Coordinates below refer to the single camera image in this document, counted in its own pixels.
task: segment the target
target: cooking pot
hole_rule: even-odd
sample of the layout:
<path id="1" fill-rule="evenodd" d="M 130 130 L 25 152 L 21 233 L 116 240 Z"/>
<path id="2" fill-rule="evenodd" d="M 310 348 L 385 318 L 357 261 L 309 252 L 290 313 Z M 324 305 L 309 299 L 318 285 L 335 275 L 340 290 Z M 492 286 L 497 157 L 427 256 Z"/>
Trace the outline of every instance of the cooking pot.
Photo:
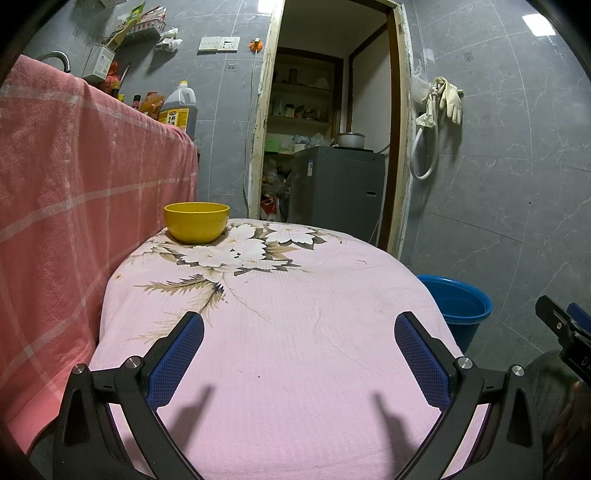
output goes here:
<path id="1" fill-rule="evenodd" d="M 364 148 L 365 147 L 365 135 L 356 134 L 353 132 L 347 132 L 338 134 L 336 136 L 335 147 L 347 147 L 347 148 Z"/>

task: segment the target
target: floral tablecloth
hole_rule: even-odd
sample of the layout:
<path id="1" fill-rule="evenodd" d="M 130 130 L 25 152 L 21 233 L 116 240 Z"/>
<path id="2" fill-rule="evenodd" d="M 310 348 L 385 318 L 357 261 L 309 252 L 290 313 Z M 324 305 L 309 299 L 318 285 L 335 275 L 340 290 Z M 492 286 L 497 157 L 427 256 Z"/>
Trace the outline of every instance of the floral tablecloth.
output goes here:
<path id="1" fill-rule="evenodd" d="M 460 355 L 431 295 L 390 255 L 343 233 L 231 220 L 211 245 L 162 231 L 123 262 L 91 368 L 143 355 L 188 310 L 203 316 L 204 341 L 158 414 L 208 480 L 392 478 L 439 415 L 396 346 L 396 316 L 411 310 Z"/>

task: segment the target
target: metal screw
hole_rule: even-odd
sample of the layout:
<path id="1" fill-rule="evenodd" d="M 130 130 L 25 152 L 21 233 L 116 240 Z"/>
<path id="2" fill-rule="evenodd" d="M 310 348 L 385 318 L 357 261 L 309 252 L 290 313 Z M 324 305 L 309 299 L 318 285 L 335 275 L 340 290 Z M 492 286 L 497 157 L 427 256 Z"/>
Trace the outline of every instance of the metal screw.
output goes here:
<path id="1" fill-rule="evenodd" d="M 518 377 L 523 377 L 525 375 L 525 370 L 523 370 L 523 367 L 520 367 L 519 365 L 513 365 L 511 371 Z"/>
<path id="2" fill-rule="evenodd" d="M 136 368 L 140 365 L 141 362 L 142 362 L 142 358 L 140 356 L 134 355 L 134 356 L 130 356 L 125 361 L 125 366 L 127 368 Z"/>
<path id="3" fill-rule="evenodd" d="M 76 364 L 72 367 L 72 373 L 74 375 L 80 375 L 86 368 L 85 364 Z"/>
<path id="4" fill-rule="evenodd" d="M 474 365 L 474 363 L 472 363 L 472 360 L 470 360 L 466 356 L 461 356 L 460 358 L 458 358 L 457 364 L 460 365 L 460 368 L 463 368 L 464 370 L 470 370 Z"/>

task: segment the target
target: light switch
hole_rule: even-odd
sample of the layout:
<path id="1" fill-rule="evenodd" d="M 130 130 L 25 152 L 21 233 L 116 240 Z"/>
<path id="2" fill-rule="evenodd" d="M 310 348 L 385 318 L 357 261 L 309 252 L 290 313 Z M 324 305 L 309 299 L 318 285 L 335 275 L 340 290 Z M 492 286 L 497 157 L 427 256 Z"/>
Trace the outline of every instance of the light switch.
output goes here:
<path id="1" fill-rule="evenodd" d="M 222 37 L 220 40 L 218 51 L 238 51 L 238 43 L 240 37 Z"/>
<path id="2" fill-rule="evenodd" d="M 200 51 L 217 51 L 220 46 L 221 37 L 203 37 L 197 52 Z"/>

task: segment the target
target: blue bucket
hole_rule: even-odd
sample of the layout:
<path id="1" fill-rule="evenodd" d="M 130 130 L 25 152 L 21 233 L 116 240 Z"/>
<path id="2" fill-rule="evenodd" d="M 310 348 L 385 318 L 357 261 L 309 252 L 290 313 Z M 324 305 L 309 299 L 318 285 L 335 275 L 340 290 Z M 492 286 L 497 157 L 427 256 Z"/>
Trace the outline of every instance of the blue bucket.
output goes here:
<path id="1" fill-rule="evenodd" d="M 453 338 L 466 352 L 480 322 L 492 312 L 490 298 L 476 287 L 451 278 L 417 275 L 433 296 Z"/>

